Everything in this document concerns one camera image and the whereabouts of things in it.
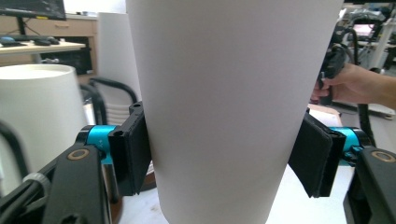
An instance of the white wall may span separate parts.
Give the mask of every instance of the white wall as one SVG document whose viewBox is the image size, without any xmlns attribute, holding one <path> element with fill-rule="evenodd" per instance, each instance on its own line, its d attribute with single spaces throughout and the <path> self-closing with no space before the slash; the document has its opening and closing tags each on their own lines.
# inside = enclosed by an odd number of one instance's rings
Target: white wall
<svg viewBox="0 0 396 224">
<path fill-rule="evenodd" d="M 67 13 L 118 12 L 125 13 L 125 0 L 64 0 Z"/>
</svg>

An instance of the computer monitor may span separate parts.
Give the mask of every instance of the computer monitor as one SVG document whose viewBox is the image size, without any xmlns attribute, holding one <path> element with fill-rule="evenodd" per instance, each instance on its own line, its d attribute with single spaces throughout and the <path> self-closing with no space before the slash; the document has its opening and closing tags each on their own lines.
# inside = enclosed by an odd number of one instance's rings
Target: computer monitor
<svg viewBox="0 0 396 224">
<path fill-rule="evenodd" d="M 354 24 L 353 29 L 356 31 L 358 36 L 370 36 L 370 33 L 374 29 L 374 24 Z"/>
<path fill-rule="evenodd" d="M 64 0 L 0 0 L 0 15 L 17 17 L 22 35 L 25 31 L 21 18 L 66 20 Z"/>
</svg>

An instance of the blue gripper bracket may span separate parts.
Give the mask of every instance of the blue gripper bracket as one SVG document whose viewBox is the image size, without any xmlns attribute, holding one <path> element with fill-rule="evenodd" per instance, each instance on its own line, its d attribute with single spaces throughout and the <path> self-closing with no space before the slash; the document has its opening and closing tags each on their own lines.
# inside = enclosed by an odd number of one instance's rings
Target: blue gripper bracket
<svg viewBox="0 0 396 224">
<path fill-rule="evenodd" d="M 344 152 L 349 151 L 352 147 L 360 147 L 361 142 L 359 141 L 358 136 L 347 127 L 331 127 L 333 131 L 342 133 L 346 136 L 346 143 L 344 144 Z"/>
<path fill-rule="evenodd" d="M 108 142 L 108 134 L 112 132 L 116 125 L 95 125 L 91 128 L 87 138 L 87 145 L 95 145 L 99 150 L 106 153 L 106 157 L 102 159 L 102 164 L 113 164 L 110 155 L 110 143 Z"/>
</svg>

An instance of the robotic arm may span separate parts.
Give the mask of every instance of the robotic arm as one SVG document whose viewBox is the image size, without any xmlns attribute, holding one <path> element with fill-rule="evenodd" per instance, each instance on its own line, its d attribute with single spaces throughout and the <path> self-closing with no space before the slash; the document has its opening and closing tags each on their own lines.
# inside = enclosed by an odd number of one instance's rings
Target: robotic arm
<svg viewBox="0 0 396 224">
<path fill-rule="evenodd" d="M 111 223 L 109 204 L 140 192 L 151 161 L 142 104 L 130 112 L 121 126 L 83 128 L 73 146 L 0 200 L 0 222 Z M 309 197 L 330 195 L 341 158 L 356 164 L 348 223 L 395 223 L 396 155 L 358 129 L 332 130 L 306 113 L 289 165 Z"/>
</svg>

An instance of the white paper roll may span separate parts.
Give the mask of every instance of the white paper roll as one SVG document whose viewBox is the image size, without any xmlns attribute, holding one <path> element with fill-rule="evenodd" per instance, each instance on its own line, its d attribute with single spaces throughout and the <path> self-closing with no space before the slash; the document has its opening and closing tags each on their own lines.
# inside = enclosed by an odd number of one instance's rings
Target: white paper roll
<svg viewBox="0 0 396 224">
<path fill-rule="evenodd" d="M 41 169 L 71 147 L 87 124 L 75 69 L 54 64 L 0 67 L 0 120 L 21 141 L 29 171 Z M 8 152 L 0 148 L 2 161 L 14 161 Z M 21 178 L 15 168 L 3 168 L 5 178 Z"/>
<path fill-rule="evenodd" d="M 118 13 L 98 13 L 98 43 L 98 76 L 131 87 L 137 100 L 140 101 L 140 86 L 128 16 Z M 107 104 L 131 104 L 131 99 L 124 91 L 99 86 Z"/>
<path fill-rule="evenodd" d="M 127 1 L 169 223 L 265 222 L 342 2 Z"/>
</svg>

